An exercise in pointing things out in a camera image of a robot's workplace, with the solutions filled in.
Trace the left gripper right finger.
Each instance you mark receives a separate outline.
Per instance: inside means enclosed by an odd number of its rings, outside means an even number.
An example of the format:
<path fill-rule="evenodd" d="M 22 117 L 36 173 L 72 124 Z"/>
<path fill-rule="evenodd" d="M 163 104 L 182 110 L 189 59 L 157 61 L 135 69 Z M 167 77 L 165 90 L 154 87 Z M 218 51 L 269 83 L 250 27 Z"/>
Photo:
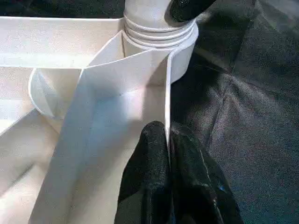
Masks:
<path fill-rule="evenodd" d="M 188 127 L 173 122 L 170 143 L 176 223 L 243 223 L 223 171 L 195 134 Z"/>

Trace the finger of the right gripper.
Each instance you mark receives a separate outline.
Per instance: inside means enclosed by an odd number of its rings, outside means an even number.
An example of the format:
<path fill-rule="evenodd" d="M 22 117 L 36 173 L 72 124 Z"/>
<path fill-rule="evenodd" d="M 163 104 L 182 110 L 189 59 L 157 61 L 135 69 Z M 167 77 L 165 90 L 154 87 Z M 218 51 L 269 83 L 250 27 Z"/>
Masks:
<path fill-rule="evenodd" d="M 171 0 L 165 13 L 167 23 L 185 23 L 204 20 L 210 16 L 208 8 L 216 0 Z"/>

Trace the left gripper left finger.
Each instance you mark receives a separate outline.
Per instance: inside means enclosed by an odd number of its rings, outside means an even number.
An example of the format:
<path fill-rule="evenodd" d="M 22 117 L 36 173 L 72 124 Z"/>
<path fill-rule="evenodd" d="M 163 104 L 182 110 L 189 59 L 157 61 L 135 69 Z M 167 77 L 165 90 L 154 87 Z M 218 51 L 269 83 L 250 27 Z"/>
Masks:
<path fill-rule="evenodd" d="M 171 181 L 164 124 L 148 123 L 121 179 L 116 224 L 167 224 Z"/>

